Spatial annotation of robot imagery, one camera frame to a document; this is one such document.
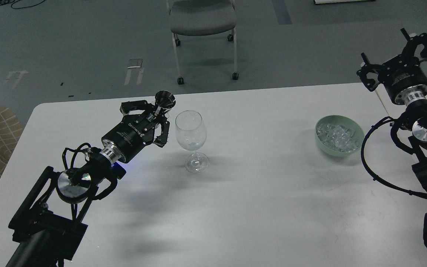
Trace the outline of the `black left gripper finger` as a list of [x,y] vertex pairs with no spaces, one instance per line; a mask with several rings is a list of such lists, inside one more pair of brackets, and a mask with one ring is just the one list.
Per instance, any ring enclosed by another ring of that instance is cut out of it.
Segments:
[[154,120],[156,118],[155,106],[151,103],[148,103],[146,100],[128,101],[121,103],[120,112],[123,115],[122,120],[127,119],[128,114],[131,111],[143,111],[141,114],[142,119],[146,118],[147,120]]
[[[170,127],[168,115],[153,113],[151,122],[153,123],[152,144],[156,144],[156,146],[162,148],[168,142],[168,132]],[[158,126],[160,127],[160,134],[155,136],[155,130]]]

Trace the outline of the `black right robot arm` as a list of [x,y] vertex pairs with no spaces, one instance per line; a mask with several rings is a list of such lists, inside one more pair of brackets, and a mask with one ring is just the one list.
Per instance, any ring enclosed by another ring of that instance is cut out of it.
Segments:
[[[361,53],[363,64],[356,72],[361,83],[370,92],[383,85],[390,101],[404,105],[405,111],[398,117],[384,117],[371,126],[363,138],[360,149],[364,169],[374,181],[391,189],[427,200],[427,76],[420,65],[427,62],[427,34],[409,34],[400,30],[406,39],[402,52],[390,60],[373,64],[366,54]],[[403,189],[376,174],[365,159],[365,146],[372,133],[389,123],[390,138],[395,146],[417,157],[412,171],[420,182],[423,192]]]

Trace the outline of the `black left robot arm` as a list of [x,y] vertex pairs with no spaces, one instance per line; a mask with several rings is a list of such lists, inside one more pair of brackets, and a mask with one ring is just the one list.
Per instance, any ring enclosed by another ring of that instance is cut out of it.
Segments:
[[62,267],[75,256],[87,231],[83,219],[93,201],[108,196],[131,161],[150,144],[165,146],[173,96],[123,102],[123,117],[100,140],[62,153],[64,169],[47,166],[10,220],[18,247],[7,267]]

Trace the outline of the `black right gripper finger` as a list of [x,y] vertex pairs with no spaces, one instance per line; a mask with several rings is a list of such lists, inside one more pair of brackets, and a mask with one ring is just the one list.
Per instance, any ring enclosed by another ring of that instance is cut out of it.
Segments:
[[405,47],[398,55],[399,65],[420,65],[427,62],[427,33],[411,36],[401,28],[400,32],[406,39]]
[[363,64],[360,69],[356,72],[361,83],[370,92],[376,90],[376,88],[384,83],[384,75],[386,74],[386,66],[380,64],[372,64],[365,53],[360,54]]

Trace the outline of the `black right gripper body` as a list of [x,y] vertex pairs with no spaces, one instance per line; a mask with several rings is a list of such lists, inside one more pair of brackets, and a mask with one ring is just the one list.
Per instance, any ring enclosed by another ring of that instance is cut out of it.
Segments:
[[395,56],[383,63],[384,69],[378,72],[378,81],[395,105],[405,105],[405,91],[409,88],[419,89],[423,96],[427,95],[427,76],[420,68],[420,61],[412,56],[402,59]]

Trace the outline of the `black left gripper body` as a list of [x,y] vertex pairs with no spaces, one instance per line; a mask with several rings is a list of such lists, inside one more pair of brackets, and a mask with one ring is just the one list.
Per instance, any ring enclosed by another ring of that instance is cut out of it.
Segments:
[[155,137],[156,128],[162,125],[162,115],[149,113],[125,115],[122,121],[102,137],[100,153],[109,164],[129,163],[143,148],[156,144],[162,147],[162,135]]

